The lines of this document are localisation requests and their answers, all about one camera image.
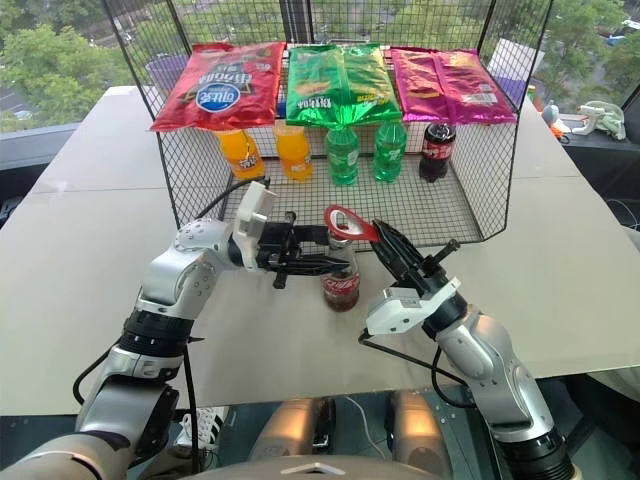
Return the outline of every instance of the cable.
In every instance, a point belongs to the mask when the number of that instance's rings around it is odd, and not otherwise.
[[[349,400],[358,408],[358,410],[360,410],[360,415],[362,415],[362,423],[364,424],[364,433],[367,435],[367,440],[369,440],[369,444],[380,454],[380,457],[382,457],[383,460],[386,460],[387,457],[385,456],[384,452],[380,450],[380,447],[378,447],[378,445],[376,445],[376,443],[371,439],[371,434],[369,433],[369,425],[367,424],[367,415],[364,413],[364,408],[362,408],[360,404],[356,402],[353,398],[351,398],[349,395],[346,395],[344,398]]]
[[[196,393],[193,388],[193,377],[191,375],[191,362],[189,361],[189,346],[184,346],[184,376],[187,381],[187,396],[189,397],[189,415],[191,416],[191,471],[195,475],[200,471],[200,461],[198,457],[198,414],[196,413]]]
[[[82,394],[80,393],[80,384],[87,377],[87,375],[89,375],[91,372],[93,372],[98,365],[100,365],[102,362],[104,362],[105,358],[107,358],[109,356],[109,352],[111,351],[111,348],[114,345],[116,345],[119,341],[120,341],[120,339],[118,338],[118,340],[113,342],[111,347],[107,348],[107,350],[102,355],[100,355],[98,358],[96,358],[95,361],[91,365],[89,365],[87,368],[85,368],[82,371],[82,373],[80,375],[78,375],[78,378],[76,378],[75,381],[73,382],[73,387],[72,387],[73,397],[76,399],[76,402],[78,402],[80,405],[84,404],[84,398],[82,397]]]
[[[633,218],[633,225],[629,225],[628,227],[629,228],[633,228],[634,230],[637,231],[638,230],[638,226],[640,225],[638,223],[638,217],[636,217],[634,215],[634,213],[631,211],[629,206],[626,203],[624,203],[622,200],[618,200],[618,199],[615,199],[615,198],[607,198],[607,199],[605,199],[605,203],[609,203],[609,202],[617,203],[619,205],[622,205],[625,208],[625,210],[629,213],[631,218]]]
[[[215,199],[214,199],[214,200],[213,200],[209,205],[207,205],[206,207],[204,207],[204,208],[202,209],[202,211],[201,211],[198,215],[196,215],[196,218],[195,218],[195,219],[196,219],[196,220],[198,220],[198,219],[200,219],[200,218],[204,217],[207,213],[209,213],[209,211],[210,211],[213,207],[215,207],[218,203],[220,203],[220,201],[221,201],[221,200],[223,200],[223,199],[224,199],[227,195],[229,195],[231,192],[233,192],[234,190],[237,190],[238,188],[243,187],[243,186],[245,186],[245,185],[247,185],[248,183],[251,183],[251,182],[263,182],[263,183],[267,186],[267,188],[268,188],[268,187],[269,187],[270,179],[268,179],[268,178],[267,178],[267,179],[265,180],[264,175],[262,175],[262,176],[260,176],[260,177],[254,177],[254,178],[248,178],[248,179],[246,179],[246,180],[242,180],[242,181],[240,181],[240,182],[238,182],[238,183],[236,183],[236,184],[234,184],[234,185],[230,186],[230,187],[229,187],[229,188],[227,188],[224,192],[222,192],[220,195],[218,195],[218,196],[217,196],[217,197],[216,197],[216,198],[215,198]]]
[[[399,352],[397,350],[393,350],[392,348],[385,347],[383,345],[379,345],[377,343],[370,342],[366,337],[369,335],[368,333],[362,333],[360,337],[358,337],[358,343],[360,345],[364,345],[366,347],[373,348],[374,350],[380,350],[381,352],[387,353],[393,357],[402,358],[407,362],[415,363],[416,365],[420,365],[421,367],[428,368],[429,370],[435,369],[440,375],[444,375],[445,377],[453,380],[454,382],[458,382],[463,387],[468,387],[467,382],[465,382],[462,378],[457,377],[453,373],[449,373],[446,370],[438,368],[434,365],[431,365],[428,362],[424,362],[418,358],[412,357],[411,355],[407,355],[406,353]]]
[[[440,355],[442,355],[442,349],[440,347],[438,347],[438,349],[436,350],[436,354],[433,357],[433,368],[431,369],[431,383],[433,384],[433,389],[435,390],[435,392],[438,394],[438,396],[445,401],[446,403],[448,403],[449,405],[451,405],[452,407],[458,407],[458,408],[476,408],[476,404],[471,402],[471,403],[462,403],[462,402],[458,402],[457,400],[452,400],[451,398],[447,397],[444,392],[440,389],[440,385],[438,385],[438,378],[437,378],[437,373],[438,372],[438,360],[440,360]]]

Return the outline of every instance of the black cable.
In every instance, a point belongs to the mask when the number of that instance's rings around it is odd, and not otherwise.
[[[441,368],[438,368],[438,367],[436,367],[434,365],[431,365],[428,362],[424,362],[424,361],[422,361],[422,360],[420,360],[418,358],[412,357],[411,355],[407,355],[406,353],[402,353],[402,352],[399,352],[397,350],[393,350],[392,348],[388,348],[388,347],[385,347],[383,345],[379,345],[377,343],[370,342],[368,340],[368,338],[373,338],[373,336],[369,336],[367,338],[368,335],[369,335],[368,333],[362,333],[360,335],[360,337],[358,338],[358,343],[360,345],[364,345],[366,347],[370,347],[370,348],[373,348],[375,350],[380,350],[381,352],[387,353],[387,354],[392,355],[394,357],[402,358],[403,360],[406,360],[407,362],[415,363],[416,365],[420,365],[421,367],[428,368],[429,370],[433,371],[435,369],[435,371],[438,372],[439,374],[444,375],[447,378],[450,378],[454,382],[458,382],[463,387],[467,387],[468,386],[467,382],[465,382],[463,379],[461,379],[460,377],[455,376],[452,373],[447,372],[446,370],[442,370]]]
[[[223,200],[227,195],[229,195],[234,190],[237,190],[238,188],[243,187],[246,184],[251,183],[251,182],[263,182],[263,183],[265,183],[265,185],[267,187],[269,187],[269,181],[270,181],[269,179],[265,180],[264,175],[262,175],[260,177],[248,178],[246,180],[242,180],[242,181],[240,181],[238,183],[235,183],[235,184],[231,185],[224,192],[222,192],[220,195],[218,195],[209,205],[204,207],[202,209],[202,211],[198,215],[196,215],[195,219],[197,220],[197,219],[200,219],[200,218],[204,217],[207,213],[209,213],[209,211],[213,207],[215,207],[218,203],[220,203],[221,200]]]
[[[440,360],[440,355],[442,355],[442,349],[438,347],[438,349],[436,350],[436,354],[433,357],[433,368],[431,369],[431,383],[433,385],[433,389],[435,390],[435,392],[443,401],[445,401],[452,407],[476,408],[476,404],[473,402],[462,403],[462,402],[458,402],[457,400],[452,400],[451,398],[447,397],[444,394],[444,392],[440,389],[440,385],[438,385],[438,378],[437,378],[437,373],[440,373],[440,369],[438,368],[438,360]]]
[[[87,377],[87,375],[89,375],[91,372],[93,372],[98,365],[100,365],[102,362],[104,362],[105,358],[107,358],[109,356],[109,352],[111,351],[111,348],[115,344],[117,344],[119,341],[120,341],[120,339],[118,339],[115,342],[113,342],[111,347],[107,348],[107,350],[102,355],[100,355],[98,358],[96,358],[95,361],[91,365],[89,365],[87,368],[85,368],[82,371],[82,373],[80,375],[78,375],[78,378],[76,378],[75,381],[73,382],[73,387],[72,387],[73,396],[74,396],[74,398],[76,399],[76,401],[80,405],[82,405],[84,403],[84,398],[82,397],[82,394],[80,393],[80,384]]]
[[[193,388],[191,362],[189,361],[189,346],[184,346],[184,376],[187,381],[187,397],[189,397],[189,415],[191,416],[191,470],[194,475],[200,471],[198,457],[198,414],[196,413],[196,393]]]

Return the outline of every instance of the table surface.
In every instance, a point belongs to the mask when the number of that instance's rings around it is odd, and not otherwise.
[[[444,266],[537,377],[640,365],[640,255],[530,104],[520,122],[506,231]],[[149,124],[133,87],[108,90],[0,230],[0,415],[77,412],[73,379],[119,335],[172,240]],[[343,314],[316,278],[278,291],[272,274],[224,273],[194,326],[206,337],[191,347],[198,404],[430,385],[426,370],[356,342],[366,299],[391,282],[372,253],[358,264],[361,301]],[[419,329],[383,343],[435,351]]]

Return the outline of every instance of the chip bag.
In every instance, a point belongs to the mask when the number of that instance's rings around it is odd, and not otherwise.
[[[284,48],[282,42],[194,45],[151,130],[233,130],[273,124]]]
[[[392,48],[407,122],[515,123],[502,91],[470,50]]]
[[[378,45],[293,48],[288,83],[292,125],[335,128],[402,116]]]

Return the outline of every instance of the metal wire rack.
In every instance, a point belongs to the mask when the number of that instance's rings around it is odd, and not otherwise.
[[[475,48],[519,114],[535,66],[552,0],[102,0],[116,38],[151,118],[164,105],[191,45],[224,41],[248,44],[378,42],[439,49]],[[279,100],[286,92],[285,57]],[[299,223],[322,223],[337,203],[365,219],[380,218],[417,245],[456,238],[477,242],[506,228],[517,124],[458,128],[447,176],[433,184],[417,175],[424,123],[407,125],[408,155],[393,184],[371,172],[376,125],[356,127],[360,172],[355,185],[330,183],[322,128],[306,130],[314,173],[310,181],[287,179],[275,160],[271,127],[249,129],[279,195],[273,218],[294,210]],[[160,158],[178,226],[190,221],[232,182],[216,137],[183,129],[158,134]],[[211,215],[231,219],[244,189]]]

